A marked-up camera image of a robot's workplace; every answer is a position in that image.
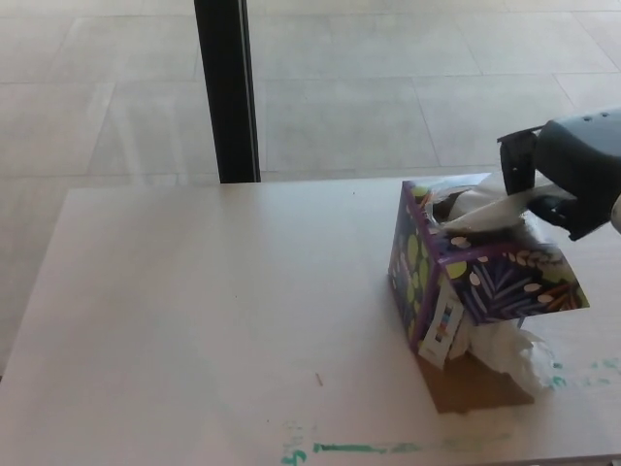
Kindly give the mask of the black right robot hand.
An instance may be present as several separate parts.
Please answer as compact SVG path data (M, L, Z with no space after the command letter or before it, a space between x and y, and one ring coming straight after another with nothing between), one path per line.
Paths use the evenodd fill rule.
M527 209L578 241L620 229L620 110L565 116L498 139L507 194L535 189L536 175L567 192L534 194Z

